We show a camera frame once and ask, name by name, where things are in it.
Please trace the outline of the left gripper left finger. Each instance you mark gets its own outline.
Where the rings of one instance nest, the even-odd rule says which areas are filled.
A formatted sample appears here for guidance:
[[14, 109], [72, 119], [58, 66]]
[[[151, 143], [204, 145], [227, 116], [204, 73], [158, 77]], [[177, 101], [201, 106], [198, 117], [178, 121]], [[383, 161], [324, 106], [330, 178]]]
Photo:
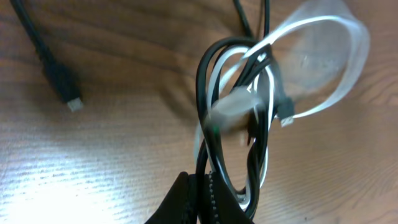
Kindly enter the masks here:
[[197, 215], [196, 177], [181, 172], [146, 224], [196, 224]]

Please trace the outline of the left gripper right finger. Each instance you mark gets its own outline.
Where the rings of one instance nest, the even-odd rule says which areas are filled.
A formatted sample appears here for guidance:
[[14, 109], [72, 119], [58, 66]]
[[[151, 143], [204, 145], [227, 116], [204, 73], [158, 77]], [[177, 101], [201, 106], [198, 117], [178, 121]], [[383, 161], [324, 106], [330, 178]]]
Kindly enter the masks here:
[[205, 224], [252, 224], [221, 177], [205, 175], [203, 183], [203, 222]]

